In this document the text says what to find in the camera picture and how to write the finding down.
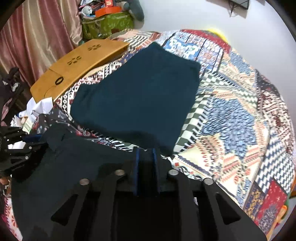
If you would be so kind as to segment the black pants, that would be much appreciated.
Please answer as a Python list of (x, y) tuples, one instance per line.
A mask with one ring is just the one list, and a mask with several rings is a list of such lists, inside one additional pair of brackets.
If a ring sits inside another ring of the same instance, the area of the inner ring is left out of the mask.
[(52, 126), (43, 158), (13, 175), (12, 204), (24, 240), (197, 240), (197, 209), (186, 176), (140, 149), (137, 193), (132, 152)]

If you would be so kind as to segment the white papers pile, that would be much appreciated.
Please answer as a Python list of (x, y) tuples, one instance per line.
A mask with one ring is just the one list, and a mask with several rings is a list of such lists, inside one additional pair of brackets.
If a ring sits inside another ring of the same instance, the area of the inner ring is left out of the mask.
[(53, 99), (48, 97), (42, 99), (39, 102), (35, 102), (32, 97), (26, 106), (24, 111), (17, 113), (12, 121), (10, 126), (22, 128), (23, 131), (29, 133), (33, 127), (34, 122), (37, 120), (40, 114), (48, 114), (53, 108)]

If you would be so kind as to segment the wooden lap desk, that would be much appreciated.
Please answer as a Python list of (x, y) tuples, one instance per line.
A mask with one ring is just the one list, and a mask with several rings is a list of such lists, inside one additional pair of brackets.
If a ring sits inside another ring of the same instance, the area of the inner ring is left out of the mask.
[(49, 97), (55, 101), (87, 72), (117, 58), (128, 46), (117, 40), (89, 40), (52, 64), (30, 88), (32, 97), (35, 102)]

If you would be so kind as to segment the folded dark teal garment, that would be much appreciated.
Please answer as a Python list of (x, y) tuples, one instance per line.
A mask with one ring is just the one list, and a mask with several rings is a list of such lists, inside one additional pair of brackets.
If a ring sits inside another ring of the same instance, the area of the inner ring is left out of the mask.
[(169, 156), (194, 104), (199, 72), (199, 63), (152, 43), (98, 84), (80, 85), (70, 114), (85, 128)]

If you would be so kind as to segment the colourful patchwork bedspread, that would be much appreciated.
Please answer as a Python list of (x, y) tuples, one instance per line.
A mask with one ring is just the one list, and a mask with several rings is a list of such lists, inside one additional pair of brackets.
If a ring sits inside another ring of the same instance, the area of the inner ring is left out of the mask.
[[(112, 61), (87, 72), (40, 114), (28, 135), (59, 125), (70, 133), (112, 149), (137, 145), (77, 124), (70, 108), (82, 84), (98, 84), (152, 43), (200, 64), (199, 86), (173, 153), (162, 159), (187, 177), (197, 209), (197, 240), (270, 240), (287, 212), (295, 186), (295, 132), (278, 89), (228, 43), (208, 31), (163, 33), (127, 30), (108, 40), (128, 42)], [(1, 176), (1, 240), (24, 240), (12, 204), (14, 174)]]

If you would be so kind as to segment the striped pink curtain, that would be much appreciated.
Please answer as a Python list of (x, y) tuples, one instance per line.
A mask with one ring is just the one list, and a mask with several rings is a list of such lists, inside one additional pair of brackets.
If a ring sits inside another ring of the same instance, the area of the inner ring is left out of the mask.
[(19, 68), (32, 86), (57, 60), (78, 47), (80, 1), (24, 1), (1, 29), (1, 75)]

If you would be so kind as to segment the green patterned bag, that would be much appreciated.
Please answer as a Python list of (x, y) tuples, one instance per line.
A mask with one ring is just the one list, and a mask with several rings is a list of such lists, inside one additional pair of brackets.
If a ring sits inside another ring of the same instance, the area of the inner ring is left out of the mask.
[(105, 39), (125, 29), (133, 29), (133, 18), (125, 11), (96, 18), (82, 17), (82, 33), (86, 40)]

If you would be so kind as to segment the orange box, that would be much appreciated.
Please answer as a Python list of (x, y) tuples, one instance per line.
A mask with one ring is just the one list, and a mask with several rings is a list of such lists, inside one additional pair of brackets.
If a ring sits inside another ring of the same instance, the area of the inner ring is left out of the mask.
[(98, 17), (104, 16), (104, 15), (115, 14), (115, 13), (120, 13), (120, 12), (121, 12), (121, 7), (110, 6), (110, 7), (104, 7), (104, 8), (97, 10), (95, 12), (95, 16), (98, 18)]

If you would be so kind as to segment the yellow curved tube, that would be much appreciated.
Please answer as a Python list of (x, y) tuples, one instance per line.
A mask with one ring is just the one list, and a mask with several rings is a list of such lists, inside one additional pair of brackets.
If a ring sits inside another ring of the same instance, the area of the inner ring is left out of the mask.
[(206, 31), (213, 33), (214, 35), (217, 35), (220, 37), (224, 42), (229, 43), (227, 37), (218, 29), (215, 28), (207, 28)]

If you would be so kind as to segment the grey plush toy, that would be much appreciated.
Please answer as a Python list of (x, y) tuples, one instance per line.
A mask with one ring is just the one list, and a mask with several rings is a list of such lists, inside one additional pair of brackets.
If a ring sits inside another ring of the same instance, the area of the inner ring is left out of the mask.
[(116, 0), (115, 4), (127, 11), (135, 20), (144, 21), (144, 12), (139, 0)]

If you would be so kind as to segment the small wall monitor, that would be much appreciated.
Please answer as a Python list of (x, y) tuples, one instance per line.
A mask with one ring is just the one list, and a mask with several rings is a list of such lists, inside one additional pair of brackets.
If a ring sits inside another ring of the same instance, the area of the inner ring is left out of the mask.
[(228, 0), (230, 16), (232, 16), (232, 14), (234, 13), (234, 9), (236, 8), (247, 11), (249, 9), (249, 2), (250, 0)]

